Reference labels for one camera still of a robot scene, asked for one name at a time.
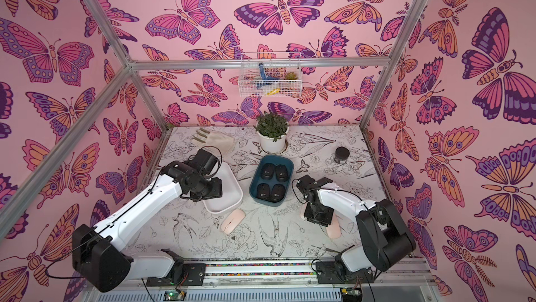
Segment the teal storage box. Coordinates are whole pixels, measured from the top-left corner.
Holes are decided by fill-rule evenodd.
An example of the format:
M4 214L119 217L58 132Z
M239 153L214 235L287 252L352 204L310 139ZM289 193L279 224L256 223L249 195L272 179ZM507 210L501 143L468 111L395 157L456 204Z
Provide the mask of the teal storage box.
M267 183L267 184L269 184L271 190L272 190L272 188L273 188L273 186L275 184L279 183L276 180L275 173L274 173L272 179L270 179L270 180L261 179L261 177L260 177L261 168L265 163L268 163L268 162L273 163L276 166L277 165L285 165L287 167L288 173L289 173L289 179L288 179L287 182L280 183L280 184L283 184L286 187L286 190L287 190L286 194L289 191L290 184L291 184L291 176L293 175L293 172L294 172L294 164L293 164L293 162L290 159L284 158L283 156L280 156L280 155L266 155L265 157L263 157L260 160L260 162L258 164L258 167L257 167L257 170L255 171L255 174L253 175L253 178L251 180L251 184L249 186L249 194L253 198L253 200L256 201L259 204L264 204L264 205L269 206L269 207L278 207L283 203L283 200L285 200L285 198L282 201L280 201L279 203L273 203L270 200L269 201L263 201L263 200L259 200L256 197L256 195L257 195L257 187L258 187L259 183Z

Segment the white storage tray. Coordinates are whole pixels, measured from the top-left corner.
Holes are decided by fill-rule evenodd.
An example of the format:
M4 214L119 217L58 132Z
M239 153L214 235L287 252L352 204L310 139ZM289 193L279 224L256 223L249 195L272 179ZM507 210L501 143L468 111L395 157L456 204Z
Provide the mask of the white storage tray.
M222 163L216 177L222 181L222 197L202 202L210 214L223 215L241 204L244 192L227 162Z

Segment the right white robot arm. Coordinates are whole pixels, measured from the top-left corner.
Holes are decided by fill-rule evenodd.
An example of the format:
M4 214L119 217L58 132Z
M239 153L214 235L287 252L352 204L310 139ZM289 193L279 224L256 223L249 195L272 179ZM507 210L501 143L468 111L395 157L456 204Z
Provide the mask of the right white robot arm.
M338 253L329 267L340 281L355 280L359 271L371 267L385 272L415 251L415 238L393 202L365 200L331 179L317 181L308 175L298 179L297 189L308 222L328 228L336 214L355 219L361 245Z

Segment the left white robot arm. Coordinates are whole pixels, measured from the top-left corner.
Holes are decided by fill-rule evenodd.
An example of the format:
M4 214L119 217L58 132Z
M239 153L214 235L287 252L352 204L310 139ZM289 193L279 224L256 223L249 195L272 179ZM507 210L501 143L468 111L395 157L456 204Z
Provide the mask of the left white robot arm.
M73 268L99 292L109 292L124 281L165 278L183 281L184 260L163 249L155 255L127 255L124 249L138 231L163 207L182 195L222 190L219 177L209 178L182 162L166 165L152 185L124 207L92 227L79 226L72 235Z

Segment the black mouse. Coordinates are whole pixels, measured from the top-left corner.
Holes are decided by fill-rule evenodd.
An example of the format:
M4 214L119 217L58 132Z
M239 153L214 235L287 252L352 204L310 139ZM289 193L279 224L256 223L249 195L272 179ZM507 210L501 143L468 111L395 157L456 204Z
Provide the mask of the black mouse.
M289 179L288 169L285 165L277 165L275 167L275 177L279 183L285 183Z
M269 201L271 200L271 188L267 183L259 183L257 187L256 197L259 200Z
M275 169L276 169L276 165L274 165L273 163L270 163L270 162L265 163L261 168L261 172L260 172L261 179L263 180L272 179L275 173Z
M279 203L286 196L286 191L286 187L283 184L275 184L271 190L269 200L273 203Z

